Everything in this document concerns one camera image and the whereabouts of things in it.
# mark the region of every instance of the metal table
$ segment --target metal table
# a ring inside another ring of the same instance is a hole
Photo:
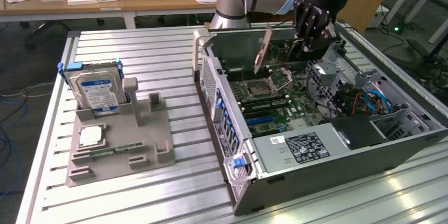
[[[120,57],[125,76],[138,79],[138,96],[158,91],[166,98],[177,163],[65,187],[76,101],[57,76],[17,223],[446,223],[446,141],[384,174],[233,216],[192,79],[198,28],[89,31],[66,39],[62,62]],[[372,67],[346,50],[361,68]]]

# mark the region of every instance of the motherboard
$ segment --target motherboard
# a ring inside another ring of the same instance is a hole
[[[286,67],[228,74],[252,137],[317,125],[324,119],[304,92],[298,76]]]

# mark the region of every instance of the floor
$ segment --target floor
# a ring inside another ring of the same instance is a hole
[[[392,6],[396,0],[385,0],[385,5]],[[400,13],[402,14],[408,6],[414,0],[408,0],[402,6]],[[416,39],[424,43],[424,47],[430,49],[433,45],[425,41],[430,37],[448,16],[448,10],[442,9],[433,3],[426,3],[424,11],[418,13],[413,21],[413,31],[405,30],[400,38]],[[198,15],[201,22],[208,22],[212,18],[209,14]],[[400,20],[396,17],[390,26]],[[142,17],[137,19],[137,28],[153,26],[181,26],[194,25],[192,15],[186,22],[185,15],[165,16],[165,23],[161,24],[157,17]],[[124,21],[121,18],[105,19],[104,26],[98,26],[94,19],[69,20],[66,22],[74,30],[110,30],[124,29]],[[33,43],[34,51],[26,51],[22,47],[22,40],[26,34],[34,29],[41,22],[30,22],[30,28],[22,29],[18,23],[0,24],[0,90],[9,87],[28,87],[37,83],[52,82],[56,74],[56,65],[61,57],[65,42],[65,30],[60,27],[52,27],[38,36]],[[384,35],[377,29],[365,31],[366,39],[382,50],[394,45],[400,41],[390,36]],[[406,57],[409,52],[405,45],[396,47],[388,51],[390,55]],[[441,55],[448,55],[448,47],[444,48]],[[50,91],[50,86],[36,88],[29,95],[42,94]],[[9,99],[13,102],[21,102],[24,97]],[[0,198],[0,223],[14,223],[16,215],[22,197],[22,190],[29,173],[33,152],[37,145],[41,124],[44,122],[46,104],[49,96],[38,98],[28,98],[26,114],[22,119],[9,128],[6,132],[16,146],[20,162],[22,165],[22,179],[13,189],[12,193]],[[5,117],[16,109],[16,104],[0,103],[0,118]],[[0,162],[6,155],[5,151],[0,152]],[[17,165],[13,156],[6,165],[0,169],[0,195],[16,183],[18,178]]]

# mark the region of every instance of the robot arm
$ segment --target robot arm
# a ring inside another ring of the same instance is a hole
[[[348,0],[217,0],[216,14],[210,28],[237,28],[246,26],[246,12],[285,14],[293,7],[297,43],[297,60],[320,59],[328,46],[336,41],[333,23],[338,11]]]

